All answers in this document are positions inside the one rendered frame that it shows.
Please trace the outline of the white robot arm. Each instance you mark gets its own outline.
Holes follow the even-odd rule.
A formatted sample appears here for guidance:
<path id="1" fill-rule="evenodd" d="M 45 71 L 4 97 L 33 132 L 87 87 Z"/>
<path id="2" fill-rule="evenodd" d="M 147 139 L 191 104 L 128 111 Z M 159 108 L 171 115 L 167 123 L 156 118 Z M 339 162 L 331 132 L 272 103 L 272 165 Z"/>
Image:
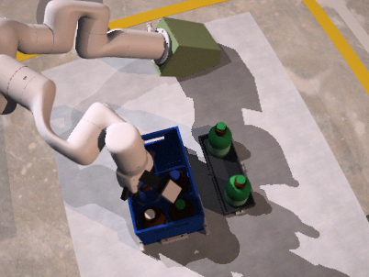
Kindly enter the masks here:
<path id="1" fill-rule="evenodd" d="M 43 25 L 0 18 L 0 115 L 12 113 L 18 102 L 33 113 L 44 141 L 64 157 L 87 166 L 106 145 L 122 173 L 137 175 L 146 168 L 148 156 L 145 141 L 134 125 L 127 123 L 109 105 L 94 103 L 67 139 L 59 137 L 50 127 L 55 83 L 14 59 L 17 51 L 23 54 L 68 53 L 74 42 L 75 53 L 83 59 L 146 59 L 155 64 L 167 61 L 171 52 L 167 30 L 154 30 L 149 22 L 145 31 L 124 28 L 107 31 L 109 18 L 110 10 L 106 5 L 76 0 L 48 2 Z M 170 203 L 174 203 L 182 190 L 172 180 L 147 170 L 139 181 L 156 189 L 155 193 Z"/>

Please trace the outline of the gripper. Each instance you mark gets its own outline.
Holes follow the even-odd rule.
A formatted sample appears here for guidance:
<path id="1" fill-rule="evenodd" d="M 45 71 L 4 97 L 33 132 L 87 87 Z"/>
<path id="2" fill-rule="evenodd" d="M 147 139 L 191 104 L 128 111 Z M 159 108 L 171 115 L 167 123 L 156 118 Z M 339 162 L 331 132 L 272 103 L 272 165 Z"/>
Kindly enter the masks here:
<path id="1" fill-rule="evenodd" d="M 148 172 L 152 173 L 153 158 L 154 158 L 155 152 L 151 150 L 149 152 L 146 151 L 146 153 L 148 156 L 148 164 L 146 168 L 144 169 L 144 171 L 147 170 Z M 117 168 L 116 170 L 117 181 L 119 185 L 123 188 L 120 199 L 126 201 L 131 196 L 134 196 L 134 197 L 138 196 L 139 198 L 141 198 L 141 194 L 138 190 L 140 186 L 142 185 L 142 182 L 139 181 L 139 178 L 144 173 L 144 171 L 137 174 L 138 176 L 137 175 L 126 175 Z"/>

